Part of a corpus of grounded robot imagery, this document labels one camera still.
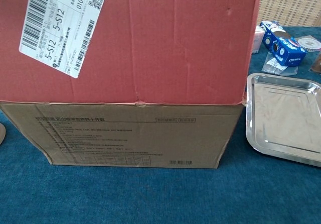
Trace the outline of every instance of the cardboard box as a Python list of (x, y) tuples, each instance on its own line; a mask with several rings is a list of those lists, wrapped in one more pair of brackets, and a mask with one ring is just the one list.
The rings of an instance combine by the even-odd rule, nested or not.
[[(154, 167), (217, 167), (243, 107), (259, 0), (86, 2), (81, 7), (100, 15), (79, 32), (87, 53), (73, 78), (19, 52), (20, 42), (32, 40), (26, 34), (39, 40), (35, 49), (51, 51), (45, 31), (24, 23), (38, 24), (43, 13), (29, 4), (25, 18), (28, 0), (2, 0), (1, 109), (53, 164), (142, 166), (149, 156)], [(64, 12), (43, 24), (62, 27)], [(62, 43), (68, 34), (65, 28)], [(70, 47), (60, 55), (73, 58)]]
[(217, 168), (237, 106), (2, 103), (52, 164)]
[(299, 66), (307, 51), (275, 21), (263, 21), (263, 43), (282, 66)]

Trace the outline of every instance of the teal carpet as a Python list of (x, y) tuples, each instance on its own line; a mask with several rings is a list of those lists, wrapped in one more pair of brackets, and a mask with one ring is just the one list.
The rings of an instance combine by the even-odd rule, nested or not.
[[(321, 40), (321, 28), (287, 29)], [(297, 77), (321, 82), (308, 71), (313, 57)], [(321, 169), (256, 152), (245, 112), (217, 170), (51, 166), (1, 113), (0, 122), (0, 224), (321, 223)]]

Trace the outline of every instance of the blue cloth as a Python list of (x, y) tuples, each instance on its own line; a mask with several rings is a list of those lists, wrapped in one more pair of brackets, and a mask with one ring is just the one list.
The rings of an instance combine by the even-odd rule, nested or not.
[[(321, 28), (287, 28), (293, 36)], [(253, 55), (259, 72), (267, 50)], [(304, 63), (297, 77), (321, 82)], [(245, 112), (217, 170), (52, 166), (0, 114), (0, 223), (320, 223), (321, 169), (256, 152)]]

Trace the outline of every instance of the small barcode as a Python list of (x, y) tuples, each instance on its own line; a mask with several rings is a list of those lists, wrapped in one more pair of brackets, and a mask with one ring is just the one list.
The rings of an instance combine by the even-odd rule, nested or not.
[(48, 0), (29, 0), (21, 44), (35, 51), (38, 46), (47, 4)]
[(170, 165), (191, 165), (191, 160), (170, 160)]
[(76, 61), (76, 65), (75, 65), (75, 70), (76, 71), (79, 71), (79, 68), (81, 66), (82, 60), (84, 59), (84, 56), (86, 54), (86, 50), (87, 50), (87, 47), (88, 47), (88, 44), (89, 44), (89, 41), (90, 41), (90, 35), (91, 35), (92, 30), (94, 29), (94, 25), (95, 25), (95, 22), (93, 20), (90, 20), (89, 24), (88, 24), (88, 27), (87, 27), (87, 31), (86, 31), (85, 37), (84, 37), (84, 40), (83, 40), (83, 42), (81, 44), (81, 49), (80, 49), (77, 61)]

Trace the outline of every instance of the red cardboard box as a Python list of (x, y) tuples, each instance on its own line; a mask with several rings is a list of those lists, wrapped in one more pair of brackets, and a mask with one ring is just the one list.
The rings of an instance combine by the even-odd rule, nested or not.
[[(258, 3), (259, 0), (104, 0), (79, 76), (73, 78), (19, 52), (28, 0), (1, 0), (0, 107), (53, 164), (141, 166), (139, 161), (124, 161), (128, 155), (132, 160), (140, 153), (137, 159), (149, 156), (149, 166), (217, 167), (242, 109)], [(153, 105), (149, 111), (131, 110), (135, 106), (148, 108), (149, 104), (196, 105)], [(126, 117), (117, 120), (112, 113), (122, 111), (114, 108), (125, 109)], [(29, 111), (26, 119), (21, 116), (24, 111)], [(109, 115), (113, 123), (135, 126), (120, 124), (110, 128), (111, 122), (106, 120)], [(96, 118), (104, 119), (104, 126), (95, 123), (94, 129), (130, 129), (135, 138), (122, 138), (120, 131), (112, 138), (107, 135), (93, 142), (78, 140), (84, 148), (78, 151), (81, 154), (75, 154), (77, 140), (70, 141), (66, 135), (66, 123), (73, 126), (72, 119)], [(219, 128), (222, 121), (226, 121), (223, 129)], [(142, 122), (167, 127), (142, 129)], [(179, 131), (171, 128), (179, 124)], [(72, 128), (79, 131), (82, 127)], [(191, 133), (193, 129), (205, 129), (207, 134), (198, 132), (186, 139), (184, 131)], [(158, 137), (151, 137), (151, 131), (156, 131)], [(159, 140), (165, 133), (170, 139)], [(117, 139), (126, 139), (132, 151), (126, 152), (124, 147), (89, 151), (89, 146), (96, 148), (97, 143), (114, 143)], [(164, 145), (164, 153), (174, 156), (165, 158), (159, 149), (155, 150), (164, 142), (173, 146), (171, 149)], [(58, 152), (61, 155), (55, 160)], [(119, 155), (125, 156), (122, 162), (111, 161), (122, 158)]]

